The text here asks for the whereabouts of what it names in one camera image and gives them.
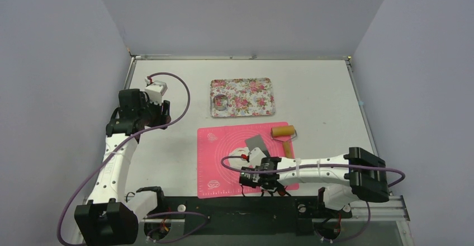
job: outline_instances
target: white table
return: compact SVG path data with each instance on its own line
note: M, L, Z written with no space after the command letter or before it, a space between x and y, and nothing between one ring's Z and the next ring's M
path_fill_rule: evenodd
M351 146L372 152L343 60L138 60L130 88L143 90L144 78L156 72L180 76L191 91L191 106L177 124L142 134L130 165L126 192L161 186L166 196L196 196L196 134L201 127L287 121L298 131L293 143L298 158L333 157L347 153ZM275 115L211 117L211 80L256 77L272 80ZM175 119L186 105L186 92L172 77L159 80L168 84L164 99L171 101L171 117ZM291 193L317 195L320 186L300 184L300 189Z

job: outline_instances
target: black wire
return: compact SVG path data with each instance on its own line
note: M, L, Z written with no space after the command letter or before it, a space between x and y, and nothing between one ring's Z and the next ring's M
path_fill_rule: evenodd
M244 194L244 186L243 185L240 185L242 187L242 196L245 197L245 194Z
M125 195L125 202L128 202L128 201L129 201L129 195L130 195L130 194L134 194L134 196L135 196L135 193L133 193L133 192L128 192L128 193Z

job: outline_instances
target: metal ring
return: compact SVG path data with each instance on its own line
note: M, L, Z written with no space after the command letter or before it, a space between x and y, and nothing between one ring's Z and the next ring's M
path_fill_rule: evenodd
M216 110L218 111L223 111L227 109L228 102L229 100L227 99L227 96L225 96L224 94L217 94L212 99L212 104L214 105L214 108L216 108Z

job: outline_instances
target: pink mat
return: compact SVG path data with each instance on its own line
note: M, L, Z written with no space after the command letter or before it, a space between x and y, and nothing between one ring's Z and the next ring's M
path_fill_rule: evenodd
M224 168L220 160L236 148L245 148L245 140L259 134L270 155L284 156L282 143L272 140L270 136L270 129L277 126L288 126L288 123L275 122L198 129L197 196L209 198L241 195L239 173ZM299 184L292 184L287 187L287 190L296 190L299 187ZM260 188L244 187L244 193L260 193Z

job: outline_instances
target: white logo on mat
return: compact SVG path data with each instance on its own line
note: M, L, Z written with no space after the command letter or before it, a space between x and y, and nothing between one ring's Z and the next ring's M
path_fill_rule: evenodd
M207 139L210 141L210 142L213 142L213 141L216 141L217 140L217 137L216 135L212 134L212 133L209 133L207 134Z
M218 188L221 184L216 181L216 180L210 180L209 183L207 183L207 186L209 186L209 188Z

